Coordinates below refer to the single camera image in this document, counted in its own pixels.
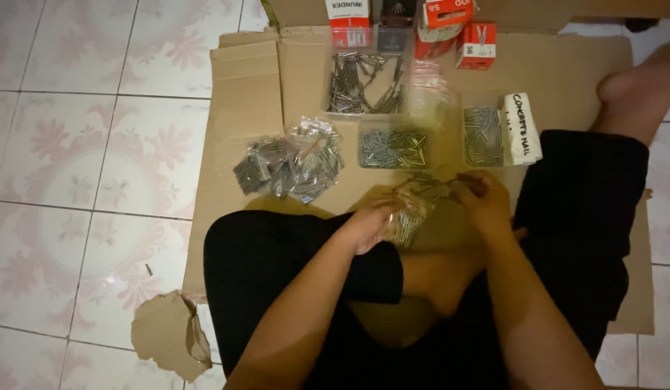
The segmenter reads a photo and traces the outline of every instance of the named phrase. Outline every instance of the white and red box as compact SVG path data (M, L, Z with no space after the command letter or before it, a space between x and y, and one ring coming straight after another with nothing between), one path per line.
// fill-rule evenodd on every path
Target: white and red box
M456 37L472 20L476 10L475 0L425 2L422 18L417 24L415 58L435 58L451 50Z
M335 47L345 49L371 44L369 0L325 0L325 6Z
M456 40L456 49L456 69L489 69L497 57L497 25L466 24Z

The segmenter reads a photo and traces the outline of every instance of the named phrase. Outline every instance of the hand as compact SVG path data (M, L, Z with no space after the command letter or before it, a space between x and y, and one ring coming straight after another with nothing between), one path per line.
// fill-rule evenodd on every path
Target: hand
M459 173L450 193L468 211L470 224L485 240L512 235L508 190L487 171Z
M363 255L382 241L393 212L401 208L399 199L371 200L357 210L333 235L351 245L356 255Z

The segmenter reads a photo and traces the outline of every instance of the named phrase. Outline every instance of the person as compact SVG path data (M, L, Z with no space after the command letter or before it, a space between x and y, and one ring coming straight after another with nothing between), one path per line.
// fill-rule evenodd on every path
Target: person
M670 108L670 57L607 78L598 94L591 131L542 132L513 225L491 174L450 183L480 256L381 242L391 200L331 219L219 218L204 266L226 388L603 389L594 360L628 287L622 259ZM373 341L346 305L403 296L444 319L401 349Z

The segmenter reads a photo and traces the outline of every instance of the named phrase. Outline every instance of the black shorts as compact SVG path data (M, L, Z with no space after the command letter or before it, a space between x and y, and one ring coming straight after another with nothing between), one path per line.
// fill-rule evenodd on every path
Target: black shorts
M628 277L622 258L644 190L646 146L627 137L548 130L545 158L528 170L515 227L554 302L595 359ZM349 215L331 219L246 211L219 218L205 240L205 286L229 375L263 313ZM306 388L507 388L486 276L454 316L408 348L376 344L348 299L395 304L402 267L381 243L352 262L323 350Z

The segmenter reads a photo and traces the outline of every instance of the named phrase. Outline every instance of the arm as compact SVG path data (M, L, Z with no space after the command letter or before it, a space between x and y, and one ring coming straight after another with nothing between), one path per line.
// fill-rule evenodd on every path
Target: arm
M299 389L321 353L355 255L368 252L394 211L378 202L357 211L265 312L226 389Z
M508 191L487 172L459 175L452 193L488 250L487 281L514 389L604 389L593 361L525 257L509 222Z

